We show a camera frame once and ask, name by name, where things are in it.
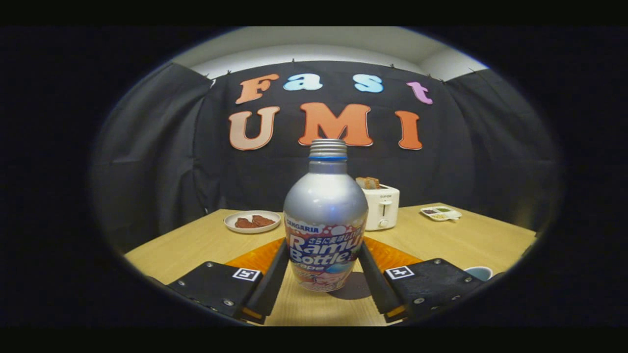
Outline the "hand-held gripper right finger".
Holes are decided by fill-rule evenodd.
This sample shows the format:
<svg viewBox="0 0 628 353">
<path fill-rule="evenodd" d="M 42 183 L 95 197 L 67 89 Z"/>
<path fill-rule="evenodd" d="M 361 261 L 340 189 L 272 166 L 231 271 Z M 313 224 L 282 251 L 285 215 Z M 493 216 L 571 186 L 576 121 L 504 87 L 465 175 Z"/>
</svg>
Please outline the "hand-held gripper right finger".
<svg viewBox="0 0 628 353">
<path fill-rule="evenodd" d="M 433 317 L 501 276 L 483 267 L 462 270 L 442 258 L 421 260 L 370 237 L 363 238 L 358 259 L 375 306 L 388 323 Z"/>
</svg>

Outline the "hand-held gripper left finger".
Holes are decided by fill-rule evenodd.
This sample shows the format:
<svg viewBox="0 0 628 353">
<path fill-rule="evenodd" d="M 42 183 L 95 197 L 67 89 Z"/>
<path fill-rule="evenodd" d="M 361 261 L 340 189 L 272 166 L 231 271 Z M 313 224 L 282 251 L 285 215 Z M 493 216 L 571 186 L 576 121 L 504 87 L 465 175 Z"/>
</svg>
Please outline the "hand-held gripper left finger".
<svg viewBox="0 0 628 353">
<path fill-rule="evenodd" d="M 205 261 L 168 288 L 231 319 L 264 324 L 288 266 L 285 239 L 276 239 L 227 263 Z"/>
</svg>

